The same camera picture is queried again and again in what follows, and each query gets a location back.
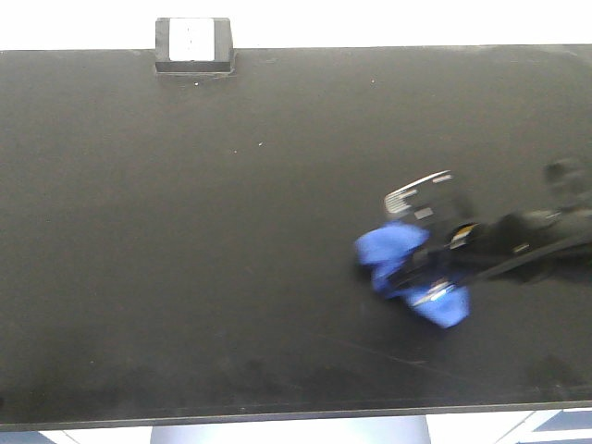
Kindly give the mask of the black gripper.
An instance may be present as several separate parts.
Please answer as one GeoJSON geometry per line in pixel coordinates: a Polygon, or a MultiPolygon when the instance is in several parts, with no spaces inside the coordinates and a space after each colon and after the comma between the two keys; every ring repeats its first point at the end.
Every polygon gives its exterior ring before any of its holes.
{"type": "Polygon", "coordinates": [[[440,274],[460,284],[452,251],[465,244],[476,221],[473,205],[461,176],[445,169],[416,179],[389,192],[384,198],[388,221],[403,222],[430,233],[430,240],[414,261],[430,260],[440,274]]]}

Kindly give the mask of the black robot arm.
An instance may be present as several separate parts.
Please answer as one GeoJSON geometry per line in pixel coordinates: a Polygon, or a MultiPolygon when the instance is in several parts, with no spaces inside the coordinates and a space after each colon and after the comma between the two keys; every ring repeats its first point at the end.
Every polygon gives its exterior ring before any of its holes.
{"type": "Polygon", "coordinates": [[[457,175],[442,170],[390,192],[388,219],[428,237],[388,274],[391,290],[423,287],[420,303],[461,286],[510,276],[536,276],[591,258],[591,169],[577,157],[555,160],[543,178],[556,203],[480,222],[457,175]]]}

